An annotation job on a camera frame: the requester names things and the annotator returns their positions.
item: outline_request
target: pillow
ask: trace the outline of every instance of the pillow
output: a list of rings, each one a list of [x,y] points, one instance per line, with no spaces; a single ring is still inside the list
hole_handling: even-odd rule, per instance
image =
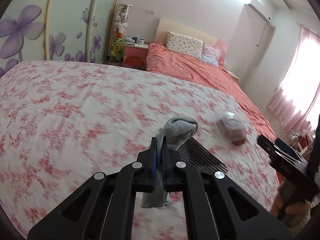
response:
[[[213,47],[203,44],[201,61],[219,67],[219,58],[221,50],[214,49]]]
[[[169,32],[166,48],[167,51],[201,59],[202,44],[200,40]]]

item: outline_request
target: hand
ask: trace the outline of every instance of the hand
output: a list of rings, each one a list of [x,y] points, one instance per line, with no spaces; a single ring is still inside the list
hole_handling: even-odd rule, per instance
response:
[[[284,205],[284,200],[281,197],[280,192],[278,192],[278,194],[273,202],[270,213],[273,214],[275,217],[278,217],[279,212],[282,209],[283,205]],[[310,202],[298,202],[298,203],[295,203],[295,204],[288,206],[285,209],[285,212],[288,215],[295,215],[293,220],[291,220],[289,226],[294,227],[294,226],[300,224],[303,221],[304,217],[306,215],[308,215],[308,213],[310,211],[310,206],[311,206]]]

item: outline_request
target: mug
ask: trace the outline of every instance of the mug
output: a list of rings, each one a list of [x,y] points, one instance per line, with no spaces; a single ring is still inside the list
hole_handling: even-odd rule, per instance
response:
[[[143,45],[143,44],[144,44],[144,39],[138,39],[137,43],[138,43],[139,45]]]

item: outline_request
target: yellow plush toy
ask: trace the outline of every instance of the yellow plush toy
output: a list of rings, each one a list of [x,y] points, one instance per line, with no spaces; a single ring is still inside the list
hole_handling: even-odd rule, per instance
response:
[[[112,44],[111,55],[114,56],[117,60],[121,60],[121,50],[124,46],[124,40],[121,38],[116,39]]]

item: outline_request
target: orange duvet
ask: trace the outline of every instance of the orange duvet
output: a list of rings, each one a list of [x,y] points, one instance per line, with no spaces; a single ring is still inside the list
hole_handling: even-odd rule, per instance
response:
[[[153,43],[149,45],[147,70],[194,82],[232,95],[258,134],[263,134],[271,141],[275,140],[276,135],[268,120],[231,78],[222,64],[220,67],[215,67],[190,56],[169,52],[162,43]]]

